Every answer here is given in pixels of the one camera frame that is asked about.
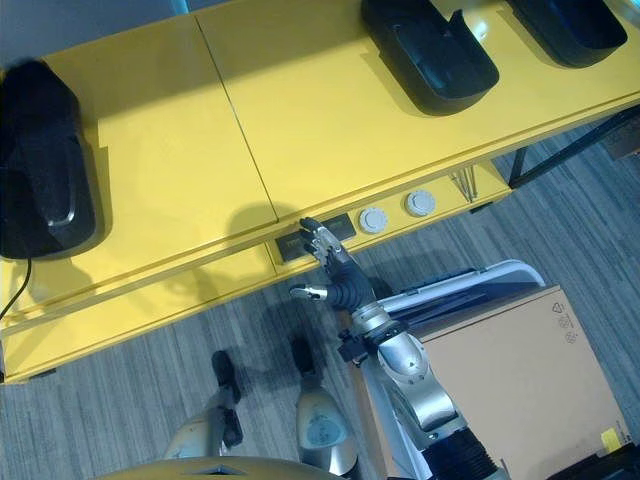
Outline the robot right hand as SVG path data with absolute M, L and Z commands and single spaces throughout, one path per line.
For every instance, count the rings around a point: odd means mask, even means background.
M 299 233 L 305 250 L 319 262 L 330 283 L 294 285 L 289 289 L 292 297 L 327 302 L 349 313 L 376 302 L 370 280 L 324 224 L 312 217 L 302 218 Z

